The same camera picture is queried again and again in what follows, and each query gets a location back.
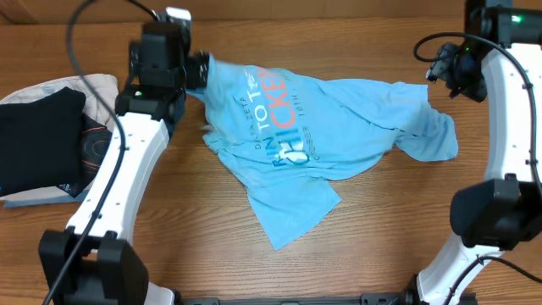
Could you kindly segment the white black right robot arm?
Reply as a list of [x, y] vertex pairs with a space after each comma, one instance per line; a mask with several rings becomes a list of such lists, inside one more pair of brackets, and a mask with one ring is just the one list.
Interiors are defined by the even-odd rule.
[[467, 0], [462, 43], [454, 37], [445, 34], [426, 77], [488, 103], [488, 164], [483, 182], [452, 198], [451, 236], [404, 304], [474, 304], [467, 287], [483, 268], [541, 231], [541, 13]]

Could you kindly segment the light blue printed t-shirt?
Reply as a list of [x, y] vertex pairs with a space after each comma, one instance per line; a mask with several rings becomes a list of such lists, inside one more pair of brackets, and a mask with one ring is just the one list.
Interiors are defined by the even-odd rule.
[[339, 202], [332, 187], [399, 148], [421, 162], [456, 157], [453, 119], [425, 85], [320, 80], [286, 69], [211, 59], [204, 142], [244, 185], [274, 250], [315, 227]]

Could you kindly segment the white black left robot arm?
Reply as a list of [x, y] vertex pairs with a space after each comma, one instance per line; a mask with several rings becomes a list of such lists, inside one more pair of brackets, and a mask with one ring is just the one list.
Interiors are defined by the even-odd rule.
[[47, 230], [38, 253], [46, 304], [180, 304], [175, 289], [153, 284], [132, 246], [151, 173], [185, 110], [189, 89], [207, 84], [209, 55], [183, 58], [166, 84], [138, 55], [115, 102], [113, 137], [90, 191], [62, 231]]

